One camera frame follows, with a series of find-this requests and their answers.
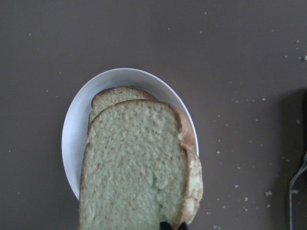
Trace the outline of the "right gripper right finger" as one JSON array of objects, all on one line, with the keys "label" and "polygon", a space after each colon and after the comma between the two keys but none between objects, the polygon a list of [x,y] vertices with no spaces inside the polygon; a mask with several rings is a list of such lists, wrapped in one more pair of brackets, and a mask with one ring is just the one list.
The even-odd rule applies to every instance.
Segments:
[{"label": "right gripper right finger", "polygon": [[179,226],[178,230],[188,230],[187,224],[186,224],[185,222],[183,222],[183,223]]}]

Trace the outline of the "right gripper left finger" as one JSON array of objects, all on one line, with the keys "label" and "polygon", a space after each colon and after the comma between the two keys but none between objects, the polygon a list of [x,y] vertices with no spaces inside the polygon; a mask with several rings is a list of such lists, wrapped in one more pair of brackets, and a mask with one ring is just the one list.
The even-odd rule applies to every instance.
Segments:
[{"label": "right gripper left finger", "polygon": [[171,230],[171,226],[167,222],[160,222],[159,230]]}]

